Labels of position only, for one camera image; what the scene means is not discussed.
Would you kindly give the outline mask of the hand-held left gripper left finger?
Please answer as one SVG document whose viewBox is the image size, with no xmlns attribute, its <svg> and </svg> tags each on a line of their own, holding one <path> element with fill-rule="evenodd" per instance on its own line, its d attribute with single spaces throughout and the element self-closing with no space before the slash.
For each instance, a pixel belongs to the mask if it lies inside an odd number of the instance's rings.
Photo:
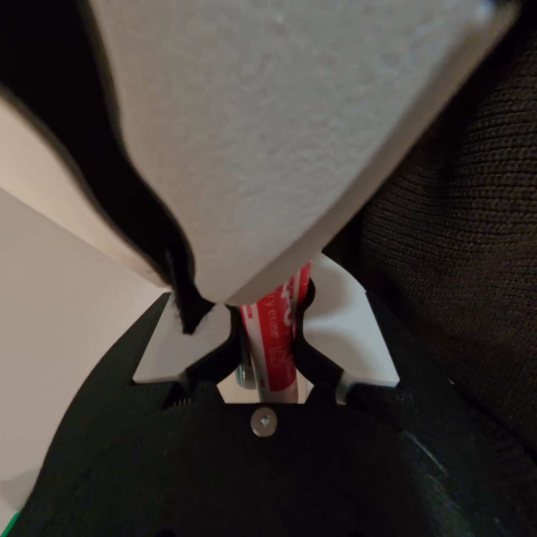
<svg viewBox="0 0 537 537">
<path fill-rule="evenodd" d="M 177 381 L 219 384 L 241 361 L 240 319 L 235 308 L 214 305 L 190 335 L 183 332 L 175 294 L 170 294 L 141 361 L 137 384 Z"/>
</svg>

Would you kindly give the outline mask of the person's black sweater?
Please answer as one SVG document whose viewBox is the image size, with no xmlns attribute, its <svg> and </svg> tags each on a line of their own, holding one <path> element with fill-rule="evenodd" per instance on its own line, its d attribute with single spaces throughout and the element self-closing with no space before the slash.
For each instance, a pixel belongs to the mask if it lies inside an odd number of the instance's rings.
<svg viewBox="0 0 537 537">
<path fill-rule="evenodd" d="M 536 454 L 536 5 L 324 250 Z"/>
</svg>

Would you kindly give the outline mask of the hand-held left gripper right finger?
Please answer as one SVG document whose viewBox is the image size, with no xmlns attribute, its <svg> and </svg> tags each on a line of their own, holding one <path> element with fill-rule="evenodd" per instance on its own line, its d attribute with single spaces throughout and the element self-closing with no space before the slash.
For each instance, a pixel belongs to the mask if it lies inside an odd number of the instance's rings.
<svg viewBox="0 0 537 537">
<path fill-rule="evenodd" d="M 363 286 L 324 255 L 311 262 L 297 309 L 294 362 L 314 386 L 328 385 L 344 403 L 358 384 L 394 388 L 399 375 Z"/>
</svg>

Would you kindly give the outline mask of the black dry erase marker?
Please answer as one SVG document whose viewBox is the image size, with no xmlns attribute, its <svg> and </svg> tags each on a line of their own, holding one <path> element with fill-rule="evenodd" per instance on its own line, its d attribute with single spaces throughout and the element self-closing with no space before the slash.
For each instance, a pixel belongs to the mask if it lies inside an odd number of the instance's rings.
<svg viewBox="0 0 537 537">
<path fill-rule="evenodd" d="M 236 369 L 237 384 L 246 390 L 257 390 L 256 374 L 252 363 L 250 344 L 244 314 L 242 307 L 238 307 L 237 311 L 240 315 L 240 341 L 241 341 L 241 360 Z"/>
</svg>

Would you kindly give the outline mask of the black fuzzy tie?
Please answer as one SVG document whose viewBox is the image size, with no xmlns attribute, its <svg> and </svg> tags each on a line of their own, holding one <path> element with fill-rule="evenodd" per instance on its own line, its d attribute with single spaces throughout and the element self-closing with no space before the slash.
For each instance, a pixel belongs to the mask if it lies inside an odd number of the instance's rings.
<svg viewBox="0 0 537 537">
<path fill-rule="evenodd" d="M 192 335 L 215 304 L 203 298 L 196 288 L 175 289 L 173 294 L 182 332 Z"/>
</svg>

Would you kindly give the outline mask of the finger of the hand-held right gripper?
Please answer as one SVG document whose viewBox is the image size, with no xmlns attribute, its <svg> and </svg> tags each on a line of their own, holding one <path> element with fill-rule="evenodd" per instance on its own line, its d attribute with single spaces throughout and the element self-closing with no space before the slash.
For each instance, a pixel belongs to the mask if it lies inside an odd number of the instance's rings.
<svg viewBox="0 0 537 537">
<path fill-rule="evenodd" d="M 169 277 L 105 214 L 54 133 L 1 84 L 1 189 L 161 289 Z"/>
<path fill-rule="evenodd" d="M 520 1 L 91 1 L 130 160 L 198 291 L 256 302 L 366 203 Z"/>
</svg>

